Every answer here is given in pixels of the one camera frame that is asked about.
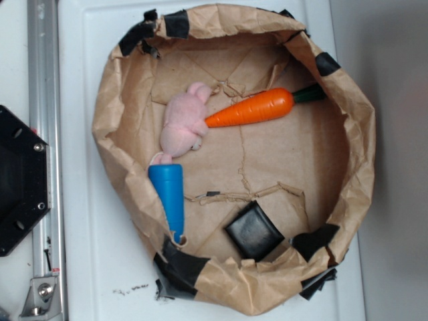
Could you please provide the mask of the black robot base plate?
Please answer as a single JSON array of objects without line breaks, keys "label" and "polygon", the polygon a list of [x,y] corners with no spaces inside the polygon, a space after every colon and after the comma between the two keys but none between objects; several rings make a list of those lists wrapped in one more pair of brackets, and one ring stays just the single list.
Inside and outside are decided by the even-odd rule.
[{"label": "black robot base plate", "polygon": [[1,106],[1,257],[49,211],[48,145]]}]

